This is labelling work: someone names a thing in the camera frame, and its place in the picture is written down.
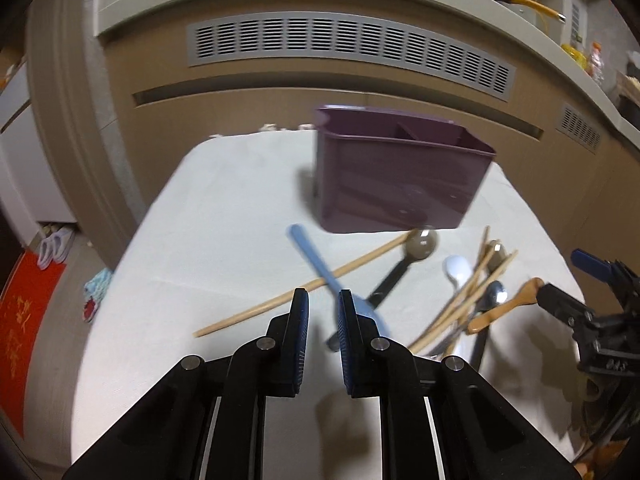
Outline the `blue plastic rice paddle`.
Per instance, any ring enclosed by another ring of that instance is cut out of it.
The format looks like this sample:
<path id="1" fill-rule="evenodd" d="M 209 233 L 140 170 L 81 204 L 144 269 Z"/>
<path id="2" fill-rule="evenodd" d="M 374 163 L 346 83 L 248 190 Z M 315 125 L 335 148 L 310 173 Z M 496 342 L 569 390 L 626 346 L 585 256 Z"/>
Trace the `blue plastic rice paddle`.
<path id="1" fill-rule="evenodd" d="M 314 244 L 311 243 L 304 227 L 300 224 L 292 224 L 292 226 L 288 228 L 288 236 L 320 278 L 323 278 L 326 281 L 326 284 L 329 286 L 330 291 L 333 292 L 333 295 L 338 297 L 340 292 L 343 290 L 343 286 L 339 281 L 337 281 L 333 272 L 328 268 L 320 254 L 317 252 Z M 354 300 L 355 309 L 358 314 L 364 315 L 367 318 L 372 318 L 376 323 L 376 326 L 378 326 L 378 332 L 382 336 L 390 336 L 390 331 L 388 330 L 386 323 L 375 312 L 374 307 L 372 307 L 372 304 L 370 304 L 369 301 L 357 296 L 356 294 L 352 294 L 352 300 Z"/>

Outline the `orange capped bottle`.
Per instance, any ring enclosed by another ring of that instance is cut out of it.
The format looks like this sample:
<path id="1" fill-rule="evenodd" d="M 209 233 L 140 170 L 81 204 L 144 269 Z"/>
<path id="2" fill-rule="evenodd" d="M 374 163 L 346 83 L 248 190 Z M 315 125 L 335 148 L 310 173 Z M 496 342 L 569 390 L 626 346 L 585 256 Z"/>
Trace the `orange capped bottle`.
<path id="1" fill-rule="evenodd" d="M 588 58 L 588 73 L 594 82 L 602 86 L 604 81 L 602 48 L 597 41 L 593 41 L 591 44 L 591 51 Z"/>

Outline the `white plastic spoon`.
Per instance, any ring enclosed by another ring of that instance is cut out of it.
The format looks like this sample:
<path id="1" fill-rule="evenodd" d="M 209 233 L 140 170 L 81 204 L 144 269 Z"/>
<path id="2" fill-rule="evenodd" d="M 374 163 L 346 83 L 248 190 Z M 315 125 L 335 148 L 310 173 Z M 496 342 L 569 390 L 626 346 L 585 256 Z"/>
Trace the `white plastic spoon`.
<path id="1" fill-rule="evenodd" d="M 442 267 L 456 292 L 462 289 L 473 274 L 469 260 L 459 255 L 448 256 L 442 263 Z"/>

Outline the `grey spoon black handle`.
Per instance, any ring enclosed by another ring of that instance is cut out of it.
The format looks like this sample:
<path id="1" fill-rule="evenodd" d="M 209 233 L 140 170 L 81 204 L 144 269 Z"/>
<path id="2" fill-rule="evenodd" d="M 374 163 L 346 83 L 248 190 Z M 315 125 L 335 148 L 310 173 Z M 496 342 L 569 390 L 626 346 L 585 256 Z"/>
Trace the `grey spoon black handle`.
<path id="1" fill-rule="evenodd" d="M 382 304 L 382 301 L 388 296 L 393 288 L 398 284 L 399 280 L 408 271 L 409 266 L 413 263 L 425 260 L 429 257 L 437 248 L 438 234 L 434 229 L 417 229 L 410 231 L 404 238 L 404 258 L 402 258 L 393 269 L 387 273 L 384 280 L 378 284 L 378 287 L 370 293 L 365 300 L 369 301 L 374 307 L 374 310 Z M 382 256 L 392 248 L 399 246 L 399 242 L 396 242 L 392 246 L 389 242 L 383 247 L 372 250 L 364 256 L 356 259 L 353 262 L 347 263 L 346 268 L 348 272 L 360 268 L 365 263 L 373 261 L 375 258 Z M 326 343 L 328 346 L 336 351 L 337 350 L 337 335 L 331 336 Z"/>
<path id="2" fill-rule="evenodd" d="M 492 255 L 491 259 L 488 262 L 487 272 L 488 273 L 494 272 L 498 268 L 498 266 L 500 266 L 500 264 L 503 262 L 505 258 L 506 258 L 506 250 L 500 243 L 498 243 L 495 246 L 494 254 Z M 480 370 L 480 364 L 482 364 L 482 361 L 483 361 L 483 356 L 485 353 L 485 347 L 486 347 L 488 336 L 489 336 L 489 328 L 485 328 L 476 336 L 473 352 L 471 356 L 471 361 L 470 361 L 471 366 L 476 370 Z"/>

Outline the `purple plastic utensil holder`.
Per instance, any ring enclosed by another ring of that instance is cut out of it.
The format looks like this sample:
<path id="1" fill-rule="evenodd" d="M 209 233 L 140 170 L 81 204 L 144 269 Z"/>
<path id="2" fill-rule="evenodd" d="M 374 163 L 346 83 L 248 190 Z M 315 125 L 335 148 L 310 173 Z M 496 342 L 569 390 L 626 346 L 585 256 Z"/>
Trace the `purple plastic utensil holder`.
<path id="1" fill-rule="evenodd" d="M 314 196 L 338 234 L 455 229 L 495 150 L 451 120 L 366 106 L 316 116 Z"/>

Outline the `red floor mat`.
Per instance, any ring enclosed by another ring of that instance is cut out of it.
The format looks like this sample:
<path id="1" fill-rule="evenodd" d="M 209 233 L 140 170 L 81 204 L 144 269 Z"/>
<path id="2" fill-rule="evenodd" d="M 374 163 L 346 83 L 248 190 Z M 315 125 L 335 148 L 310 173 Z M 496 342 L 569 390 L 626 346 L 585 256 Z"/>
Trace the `red floor mat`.
<path id="1" fill-rule="evenodd" d="M 1 409 L 24 436 L 26 382 L 32 352 L 44 314 L 65 263 L 38 266 L 38 256 L 25 250 L 1 294 Z"/>

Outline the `white table cloth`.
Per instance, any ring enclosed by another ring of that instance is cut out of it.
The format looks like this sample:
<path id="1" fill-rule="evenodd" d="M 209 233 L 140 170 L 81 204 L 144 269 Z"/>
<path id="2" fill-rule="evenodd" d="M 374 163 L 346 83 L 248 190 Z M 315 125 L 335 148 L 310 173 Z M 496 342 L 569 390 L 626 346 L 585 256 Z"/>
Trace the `white table cloth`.
<path id="1" fill-rule="evenodd" d="M 205 337 L 201 328 L 302 286 L 314 270 L 288 239 L 303 226 L 329 266 L 390 240 L 386 233 L 336 235 L 312 212 L 316 136 L 278 131 L 221 136 L 186 155 L 120 260 L 93 320 L 79 370 L 72 454 L 79 457 L 188 354 L 228 356 L 265 333 L 256 316 Z M 542 278 L 572 296 L 580 288 L 533 211 L 492 166 L 461 226 L 440 234 L 430 258 L 410 266 L 382 303 L 390 336 L 412 344 L 454 289 L 442 264 L 474 259 L 483 237 L 501 240 L 514 260 L 503 285 L 516 292 Z M 335 302 L 310 296 L 302 390 L 267 403 L 268 479 L 377 479 L 382 474 L 378 402 L 354 400 L 340 357 L 326 348 Z"/>

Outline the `wooden spoon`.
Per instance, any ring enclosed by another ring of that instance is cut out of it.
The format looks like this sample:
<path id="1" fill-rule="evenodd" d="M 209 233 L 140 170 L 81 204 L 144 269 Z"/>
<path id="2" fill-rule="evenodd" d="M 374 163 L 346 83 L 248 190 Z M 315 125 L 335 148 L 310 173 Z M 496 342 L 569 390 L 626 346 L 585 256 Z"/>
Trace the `wooden spoon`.
<path id="1" fill-rule="evenodd" d="M 542 278 L 532 278 L 520 288 L 511 300 L 506 301 L 504 304 L 499 304 L 497 307 L 474 318 L 474 320 L 466 326 L 465 331 L 469 335 L 478 334 L 492 322 L 497 321 L 498 318 L 502 318 L 503 315 L 506 315 L 515 308 L 536 304 L 537 292 L 539 292 L 542 286 L 544 286 L 544 280 Z"/>

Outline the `stainless steel spoon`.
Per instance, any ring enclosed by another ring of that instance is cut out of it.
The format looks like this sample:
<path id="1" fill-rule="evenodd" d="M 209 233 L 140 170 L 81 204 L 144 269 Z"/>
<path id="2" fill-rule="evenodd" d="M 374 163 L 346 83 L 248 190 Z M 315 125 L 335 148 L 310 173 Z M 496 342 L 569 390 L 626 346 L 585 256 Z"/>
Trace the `stainless steel spoon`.
<path id="1" fill-rule="evenodd" d="M 441 358 L 446 353 L 450 353 L 456 346 L 457 341 L 463 331 L 468 327 L 469 322 L 477 318 L 479 315 L 488 312 L 499 304 L 503 304 L 508 298 L 508 292 L 503 284 L 499 281 L 491 282 L 484 292 L 484 295 L 480 297 L 471 312 L 462 318 L 462 321 L 457 324 L 456 328 L 447 335 L 439 344 L 428 352 L 429 358 Z"/>

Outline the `small grey ventilation grille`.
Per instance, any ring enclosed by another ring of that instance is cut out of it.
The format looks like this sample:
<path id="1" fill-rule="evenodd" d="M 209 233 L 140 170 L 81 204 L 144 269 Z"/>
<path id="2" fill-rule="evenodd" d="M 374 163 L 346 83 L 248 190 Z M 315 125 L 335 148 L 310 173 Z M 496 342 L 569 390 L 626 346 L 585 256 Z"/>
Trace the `small grey ventilation grille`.
<path id="1" fill-rule="evenodd" d="M 600 131 L 568 104 L 564 104 L 556 121 L 556 130 L 565 134 L 583 148 L 595 153 L 601 144 Z"/>

